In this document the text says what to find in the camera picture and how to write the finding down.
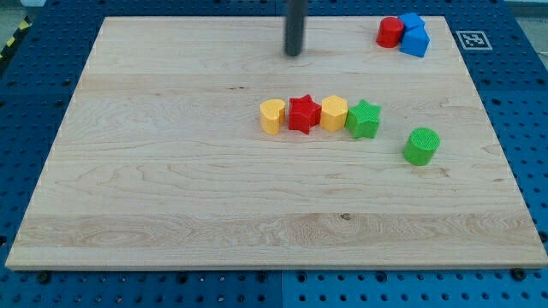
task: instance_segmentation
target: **wood grain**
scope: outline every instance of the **wood grain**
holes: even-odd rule
[[[493,269],[548,264],[442,17],[423,59],[378,17],[106,18],[7,266],[13,270]],[[262,132],[269,98],[381,105],[376,139]],[[435,129],[432,163],[402,147]]]

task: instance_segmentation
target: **green star block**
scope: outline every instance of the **green star block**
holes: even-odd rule
[[[354,139],[361,137],[375,138],[378,124],[380,124],[378,118],[380,110],[380,106],[370,104],[362,99],[355,107],[348,109],[344,126],[352,132]]]

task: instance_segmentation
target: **plastic block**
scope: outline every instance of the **plastic block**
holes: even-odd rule
[[[277,135],[285,122],[285,102],[282,99],[269,99],[260,105],[260,126],[265,133]]]
[[[289,99],[289,129],[310,133],[310,127],[319,124],[322,106],[314,103],[310,95]]]
[[[381,107],[368,103],[362,99],[358,105],[348,110],[346,128],[352,132],[352,137],[375,138],[377,135]]]
[[[422,27],[410,31],[404,31],[400,51],[412,56],[425,56],[426,49],[430,44],[430,37]]]
[[[403,148],[403,157],[415,166],[427,165],[440,144],[436,132],[426,127],[416,128],[409,135],[409,139]]]
[[[380,21],[377,44],[384,48],[396,47],[400,44],[403,33],[403,22],[396,17],[386,17]]]
[[[397,18],[403,22],[403,31],[408,31],[417,27],[425,26],[425,21],[423,21],[417,13],[406,13],[397,16]]]
[[[322,116],[319,125],[330,132],[344,127],[348,114],[348,102],[337,95],[322,100]]]

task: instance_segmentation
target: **green cylinder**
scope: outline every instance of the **green cylinder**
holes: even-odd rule
[[[403,157],[415,166],[427,165],[439,147],[439,136],[426,127],[416,128],[403,148]]]

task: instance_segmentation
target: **blue block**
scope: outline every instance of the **blue block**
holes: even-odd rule
[[[403,33],[400,51],[412,56],[423,57],[428,44],[430,44],[430,37],[428,37],[425,28],[416,27]]]
[[[397,16],[397,18],[399,18],[400,21],[403,22],[404,32],[415,29],[417,27],[423,27],[425,25],[425,21],[423,21],[422,18],[417,15],[417,13],[406,13]]]

